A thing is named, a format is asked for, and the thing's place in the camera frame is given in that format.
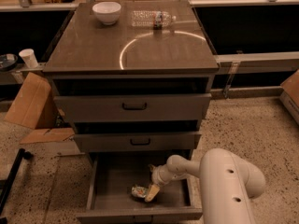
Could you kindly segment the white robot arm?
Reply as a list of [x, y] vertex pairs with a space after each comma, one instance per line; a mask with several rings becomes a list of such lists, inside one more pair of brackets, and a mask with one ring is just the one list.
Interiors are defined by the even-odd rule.
[[234, 153], [213, 148], [200, 161], [172, 155], [151, 171], [146, 202], [162, 186], [191, 175], [199, 179], [205, 224], [256, 224], [250, 201], [264, 193], [265, 177], [257, 166]]

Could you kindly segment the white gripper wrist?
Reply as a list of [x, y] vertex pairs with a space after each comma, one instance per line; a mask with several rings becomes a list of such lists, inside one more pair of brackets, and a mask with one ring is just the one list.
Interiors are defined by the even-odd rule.
[[159, 166], [149, 164], [149, 170], [151, 171], [151, 180], [154, 184], [149, 185], [148, 192], [145, 197], [145, 201], [147, 203], [151, 202], [156, 197], [161, 186], [165, 186], [170, 183], [175, 176], [166, 164]]

